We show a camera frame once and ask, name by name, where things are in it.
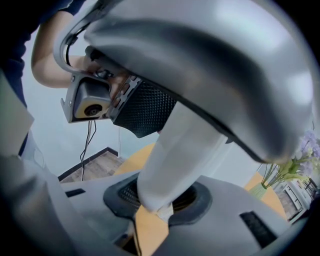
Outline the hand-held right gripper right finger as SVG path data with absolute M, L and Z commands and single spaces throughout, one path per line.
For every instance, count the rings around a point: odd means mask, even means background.
M 272 243 L 290 225 L 276 211 L 233 183 L 201 176 L 212 204 L 192 225 L 169 230 L 170 256 L 252 256 L 262 250 L 258 242 Z

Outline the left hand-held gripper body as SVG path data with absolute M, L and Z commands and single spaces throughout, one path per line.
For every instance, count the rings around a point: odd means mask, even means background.
M 70 85 L 65 98 L 60 100 L 68 123 L 108 119 L 111 105 L 111 87 L 103 74 L 91 74 L 86 70 L 72 67 L 69 50 L 78 35 L 96 19 L 104 2 L 98 0 L 94 5 L 79 12 L 64 28 L 54 42 L 53 56 L 56 63 L 71 74 Z

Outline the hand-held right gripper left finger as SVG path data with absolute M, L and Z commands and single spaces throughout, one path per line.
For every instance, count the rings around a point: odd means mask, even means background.
M 67 197 L 105 241 L 135 256 L 141 254 L 135 214 L 138 172 L 62 184 Z

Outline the person's left hand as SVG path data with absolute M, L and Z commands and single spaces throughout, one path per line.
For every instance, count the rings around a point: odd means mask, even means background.
M 69 57 L 69 62 L 72 67 L 87 71 L 90 74 L 103 70 L 102 66 L 95 61 L 91 61 L 87 56 L 72 55 Z M 122 89 L 128 77 L 129 73 L 125 69 L 118 68 L 113 77 L 107 78 L 107 82 L 110 85 L 109 95 L 112 100 L 114 100 L 118 92 Z

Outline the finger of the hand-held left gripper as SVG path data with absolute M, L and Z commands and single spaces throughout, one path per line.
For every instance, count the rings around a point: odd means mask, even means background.
M 289 158 L 312 116 L 312 50 L 272 0 L 115 1 L 84 38 L 256 161 Z
M 177 101 L 136 76 L 129 76 L 119 88 L 108 116 L 118 127 L 143 138 L 160 132 Z

